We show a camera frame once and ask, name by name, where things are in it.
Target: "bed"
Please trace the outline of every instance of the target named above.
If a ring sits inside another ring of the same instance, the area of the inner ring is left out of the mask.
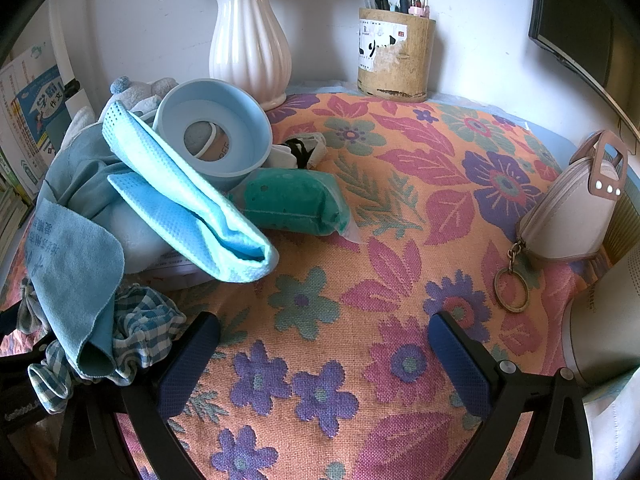
[[[318,170],[337,177],[362,243],[267,232],[280,252],[273,274],[170,293],[190,319],[207,310],[223,327],[171,427],[207,479],[439,480],[479,420],[428,345],[430,315],[447,310],[496,359],[553,374],[564,365],[564,306],[607,270],[606,254],[544,270],[519,257],[530,307],[511,314],[497,304],[495,273],[516,221],[561,171],[532,131],[469,107],[347,92],[295,94],[268,116],[275,142],[324,133],[329,153]],[[0,308],[19,300],[24,275],[20,245]],[[521,293],[502,285],[506,298]],[[14,333],[1,354],[32,343]],[[121,425],[142,478],[155,478]],[[52,457],[39,460],[46,478]]]

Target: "beige coin purse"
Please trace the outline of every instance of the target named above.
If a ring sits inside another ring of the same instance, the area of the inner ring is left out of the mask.
[[[612,162],[604,159],[607,145],[618,152]],[[618,177],[616,168],[620,162],[622,171]],[[523,305],[507,306],[497,292],[498,280],[505,272],[524,283],[513,270],[513,261],[521,251],[536,268],[598,254],[625,187],[627,165],[626,146],[614,133],[603,130],[585,140],[545,197],[516,226],[517,242],[509,251],[510,266],[495,279],[496,295],[503,307],[521,312],[528,303],[527,295]]]

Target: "metal ring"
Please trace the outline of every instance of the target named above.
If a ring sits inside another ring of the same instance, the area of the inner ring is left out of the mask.
[[[500,291],[498,290],[498,283],[500,282],[500,278],[502,277],[502,275],[505,273],[516,276],[520,280],[520,283],[522,283],[522,286],[524,287],[524,292],[525,292],[524,302],[520,306],[512,306],[508,304],[506,301],[504,301],[504,299],[500,295]],[[517,270],[510,272],[508,267],[505,267],[499,270],[494,278],[494,292],[495,292],[495,297],[498,300],[498,303],[500,304],[500,306],[508,310],[509,312],[513,312],[514,314],[519,314],[529,306],[529,287],[527,286],[527,282],[524,281],[522,274],[520,274]]]

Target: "bamboo pen holder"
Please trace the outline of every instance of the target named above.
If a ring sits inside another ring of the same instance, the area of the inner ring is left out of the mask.
[[[435,27],[411,14],[360,9],[358,88],[391,101],[425,101]]]

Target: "blue plastic bowl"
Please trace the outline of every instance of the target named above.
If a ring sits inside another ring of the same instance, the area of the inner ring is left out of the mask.
[[[228,152],[207,162],[191,155],[184,143],[189,126],[199,121],[219,125]],[[160,103],[154,130],[212,186],[227,191],[264,164],[273,144],[271,124],[245,91],[217,79],[196,79],[171,90]]]

